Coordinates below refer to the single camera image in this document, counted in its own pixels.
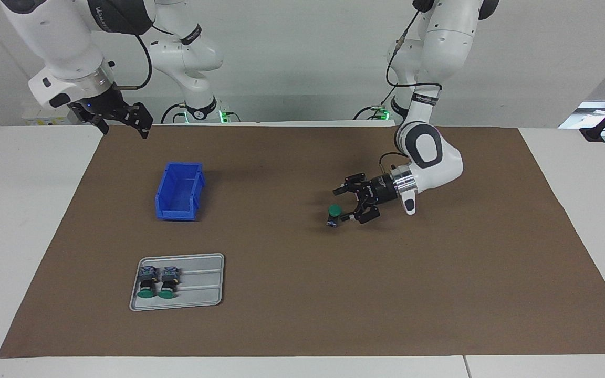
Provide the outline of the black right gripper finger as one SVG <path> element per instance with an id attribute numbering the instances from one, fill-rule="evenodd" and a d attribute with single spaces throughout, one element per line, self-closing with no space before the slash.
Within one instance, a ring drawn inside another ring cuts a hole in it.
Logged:
<path id="1" fill-rule="evenodd" d="M 142 139 L 146 140 L 153 125 L 153 117 L 144 103 L 137 102 L 125 108 L 125 113 L 120 118 L 120 123 L 132 127 Z"/>
<path id="2" fill-rule="evenodd" d="M 103 135 L 108 134 L 110 131 L 109 125 L 103 120 L 98 114 L 94 114 L 88 111 L 81 103 L 72 102 L 68 103 L 68 108 L 74 113 L 79 122 L 84 124 L 91 124 L 96 127 Z"/>

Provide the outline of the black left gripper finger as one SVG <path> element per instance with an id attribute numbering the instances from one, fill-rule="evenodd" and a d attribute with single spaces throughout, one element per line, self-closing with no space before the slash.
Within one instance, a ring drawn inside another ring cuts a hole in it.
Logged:
<path id="1" fill-rule="evenodd" d="M 362 202 L 358 203 L 352 212 L 343 213 L 341 221 L 358 221 L 365 224 L 377 217 L 380 217 L 380 211 L 377 203 Z"/>
<path id="2" fill-rule="evenodd" d="M 351 193 L 356 198 L 370 198 L 371 182 L 367 179 L 365 173 L 346 177 L 343 184 L 333 190 L 334 196 L 339 196 L 345 193 Z"/>

